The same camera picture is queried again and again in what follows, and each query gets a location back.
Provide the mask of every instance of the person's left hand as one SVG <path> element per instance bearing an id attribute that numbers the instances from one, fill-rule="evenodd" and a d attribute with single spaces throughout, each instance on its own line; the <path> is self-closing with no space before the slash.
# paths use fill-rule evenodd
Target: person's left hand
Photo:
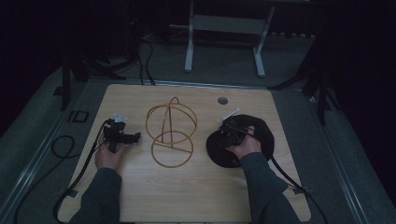
<path id="1" fill-rule="evenodd" d="M 95 155 L 96 168 L 99 170 L 101 168 L 110 168 L 119 172 L 120 163 L 124 157 L 125 151 L 130 147 L 130 145 L 122 145 L 119 147 L 116 153 L 112 153 L 108 149 L 108 144 L 105 143 L 105 136 L 102 133 L 99 137 L 99 149 Z"/>

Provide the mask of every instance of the gray sleeve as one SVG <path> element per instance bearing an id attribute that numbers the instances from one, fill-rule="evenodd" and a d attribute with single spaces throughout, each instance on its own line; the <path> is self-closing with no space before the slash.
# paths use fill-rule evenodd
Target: gray sleeve
<path id="1" fill-rule="evenodd" d="M 249 153 L 241 163 L 247 179 L 251 223 L 300 223 L 283 195 L 287 183 L 271 170 L 262 153 Z"/>
<path id="2" fill-rule="evenodd" d="M 116 171 L 102 168 L 81 198 L 81 207 L 69 223 L 120 223 L 121 177 Z"/>

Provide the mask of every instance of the metal leg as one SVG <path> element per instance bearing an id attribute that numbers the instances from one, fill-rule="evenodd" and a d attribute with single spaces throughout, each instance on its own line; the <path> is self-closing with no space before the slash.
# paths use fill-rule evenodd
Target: metal leg
<path id="1" fill-rule="evenodd" d="M 274 11 L 275 11 L 275 7 L 271 7 L 267 20 L 262 27 L 260 43 L 257 47 L 253 48 L 254 61 L 256 62 L 257 75 L 259 77 L 265 77 L 264 66 L 262 65 L 262 46 L 264 45 L 265 37 L 267 37 L 268 29 L 271 24 L 271 19 L 274 15 Z"/>
<path id="2" fill-rule="evenodd" d="M 192 56 L 194 53 L 193 38 L 193 19 L 194 19 L 194 1 L 190 1 L 190 25 L 189 25 L 189 45 L 187 46 L 186 63 L 184 65 L 184 71 L 190 72 L 192 70 Z"/>

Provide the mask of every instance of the person's hand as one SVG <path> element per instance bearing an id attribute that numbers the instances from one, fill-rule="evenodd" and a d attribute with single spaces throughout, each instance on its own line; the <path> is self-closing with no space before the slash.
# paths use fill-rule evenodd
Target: person's hand
<path id="1" fill-rule="evenodd" d="M 99 149 L 95 155 L 96 168 L 99 170 L 101 168 L 110 168 L 118 172 L 120 163 L 124 157 L 125 151 L 130 147 L 130 145 L 122 145 L 117 150 L 116 153 L 112 153 L 108 149 L 108 144 L 104 142 L 104 134 L 99 137 Z"/>
<path id="2" fill-rule="evenodd" d="M 254 127 L 247 127 L 248 133 L 254 134 Z M 248 134 L 244 138 L 244 141 L 239 146 L 230 146 L 226 148 L 227 150 L 233 152 L 235 156 L 241 160 L 242 157 L 246 156 L 252 152 L 262 152 L 262 144 L 255 138 L 249 136 Z"/>

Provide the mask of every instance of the person's right hand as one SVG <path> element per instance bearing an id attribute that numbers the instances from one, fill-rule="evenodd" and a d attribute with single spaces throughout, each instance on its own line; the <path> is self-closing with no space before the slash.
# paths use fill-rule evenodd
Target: person's right hand
<path id="1" fill-rule="evenodd" d="M 249 126 L 248 133 L 254 134 L 254 127 Z M 262 152 L 262 144 L 255 138 L 249 136 L 248 134 L 245 136 L 244 141 L 239 146 L 230 146 L 226 148 L 227 150 L 233 152 L 235 156 L 241 160 L 242 157 L 246 156 L 252 152 Z"/>

